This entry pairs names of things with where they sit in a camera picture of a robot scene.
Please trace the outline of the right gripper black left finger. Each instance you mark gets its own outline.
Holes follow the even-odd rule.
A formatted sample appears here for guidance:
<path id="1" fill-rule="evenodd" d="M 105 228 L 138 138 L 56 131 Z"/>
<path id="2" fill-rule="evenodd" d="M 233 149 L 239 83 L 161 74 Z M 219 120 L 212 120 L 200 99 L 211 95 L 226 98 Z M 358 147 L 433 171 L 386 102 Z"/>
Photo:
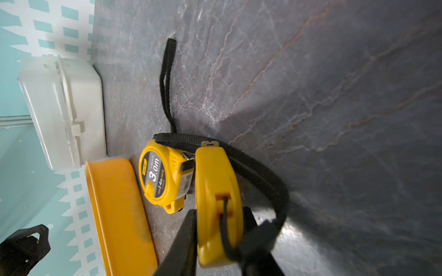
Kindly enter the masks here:
<path id="1" fill-rule="evenodd" d="M 155 276 L 195 276 L 197 261 L 196 210 L 187 212 L 176 238 Z"/>

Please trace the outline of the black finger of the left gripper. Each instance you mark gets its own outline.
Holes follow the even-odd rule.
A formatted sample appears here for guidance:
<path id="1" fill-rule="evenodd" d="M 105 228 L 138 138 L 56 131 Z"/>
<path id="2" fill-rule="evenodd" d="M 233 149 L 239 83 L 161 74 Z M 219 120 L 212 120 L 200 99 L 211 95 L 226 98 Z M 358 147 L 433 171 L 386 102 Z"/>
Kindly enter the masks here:
<path id="1" fill-rule="evenodd" d="M 1 243 L 1 276 L 27 276 L 51 250 L 45 225 L 17 230 Z"/>

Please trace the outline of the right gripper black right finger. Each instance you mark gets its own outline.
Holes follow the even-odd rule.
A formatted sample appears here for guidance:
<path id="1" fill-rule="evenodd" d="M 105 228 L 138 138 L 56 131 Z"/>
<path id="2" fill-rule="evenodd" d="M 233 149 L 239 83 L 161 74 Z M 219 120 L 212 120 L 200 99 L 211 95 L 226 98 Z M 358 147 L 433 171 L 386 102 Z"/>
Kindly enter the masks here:
<path id="1" fill-rule="evenodd" d="M 276 227 L 270 221 L 258 225 L 250 208 L 244 207 L 245 235 L 238 245 L 239 265 L 243 276 L 282 276 L 271 251 L 276 241 Z"/>

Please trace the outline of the yellow tape measure top clip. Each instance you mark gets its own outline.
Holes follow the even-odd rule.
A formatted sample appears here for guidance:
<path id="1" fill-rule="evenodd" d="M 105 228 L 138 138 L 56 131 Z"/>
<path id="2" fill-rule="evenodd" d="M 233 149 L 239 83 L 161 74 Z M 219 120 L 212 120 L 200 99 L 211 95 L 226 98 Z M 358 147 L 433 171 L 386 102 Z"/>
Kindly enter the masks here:
<path id="1" fill-rule="evenodd" d="M 159 133 L 164 146 L 196 155 L 195 192 L 197 253 L 202 267 L 239 263 L 238 245 L 245 235 L 244 212 L 236 175 L 253 184 L 270 202 L 276 217 L 276 238 L 290 205 L 288 189 L 280 177 L 242 151 L 208 137 Z"/>

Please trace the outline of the yellow tape measure 3.0m label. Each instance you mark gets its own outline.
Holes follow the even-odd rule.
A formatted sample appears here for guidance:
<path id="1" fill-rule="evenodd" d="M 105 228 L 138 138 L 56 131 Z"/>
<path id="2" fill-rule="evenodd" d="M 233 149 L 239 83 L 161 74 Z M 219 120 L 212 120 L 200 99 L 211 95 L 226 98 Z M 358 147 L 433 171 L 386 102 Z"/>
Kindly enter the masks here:
<path id="1" fill-rule="evenodd" d="M 177 41 L 168 38 L 160 73 L 160 96 L 170 133 L 176 134 L 176 122 L 170 110 L 170 77 Z M 156 136 L 142 151 L 139 160 L 139 180 L 145 198 L 153 205 L 174 214 L 184 207 L 195 169 L 195 155 L 175 147 L 164 146 Z"/>

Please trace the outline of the yellow plastic storage box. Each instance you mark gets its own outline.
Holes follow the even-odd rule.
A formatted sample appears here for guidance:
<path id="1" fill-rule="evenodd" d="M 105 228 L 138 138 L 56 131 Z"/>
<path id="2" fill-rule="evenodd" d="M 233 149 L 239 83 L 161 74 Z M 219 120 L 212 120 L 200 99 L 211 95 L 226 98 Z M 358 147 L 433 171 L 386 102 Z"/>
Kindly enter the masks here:
<path id="1" fill-rule="evenodd" d="M 106 274 L 152 276 L 158 261 L 130 161 L 86 162 L 85 172 Z"/>

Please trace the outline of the white plastic lidded case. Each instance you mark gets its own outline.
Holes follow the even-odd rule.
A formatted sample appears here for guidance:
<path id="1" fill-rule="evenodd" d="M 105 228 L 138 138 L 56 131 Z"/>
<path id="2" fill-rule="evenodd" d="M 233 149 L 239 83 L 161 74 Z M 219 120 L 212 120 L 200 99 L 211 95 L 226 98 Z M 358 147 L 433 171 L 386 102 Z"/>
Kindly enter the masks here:
<path id="1" fill-rule="evenodd" d="M 107 156 L 102 81 L 89 62 L 29 56 L 17 79 L 51 170 Z"/>

